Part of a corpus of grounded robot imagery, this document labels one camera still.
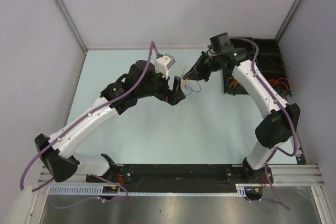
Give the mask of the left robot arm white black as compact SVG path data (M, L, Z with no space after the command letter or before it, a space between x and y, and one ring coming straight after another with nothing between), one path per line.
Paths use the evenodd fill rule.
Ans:
M72 123L50 136L38 135L36 147L42 152L41 160L53 179L59 183L78 174L112 181L116 165L108 155L83 155L76 153L76 149L99 127L135 106L139 99L155 97L169 105L184 100L180 77L174 77L173 88L169 88L168 72L174 63L169 55L162 55L154 63L138 60Z

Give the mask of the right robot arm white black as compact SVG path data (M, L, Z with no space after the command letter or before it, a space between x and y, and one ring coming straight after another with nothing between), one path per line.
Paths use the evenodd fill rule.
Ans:
M244 87L255 102L262 121L255 129L257 142L252 152L244 158L242 169L243 179L254 183L262 173L267 173L267 164L276 152L290 157L296 155L296 129L300 108L282 98L259 71L256 65L258 45L246 38L243 41L255 47L254 55L245 48L235 47L227 33L210 38L209 50L201 53L182 78L208 81L211 73L226 71Z

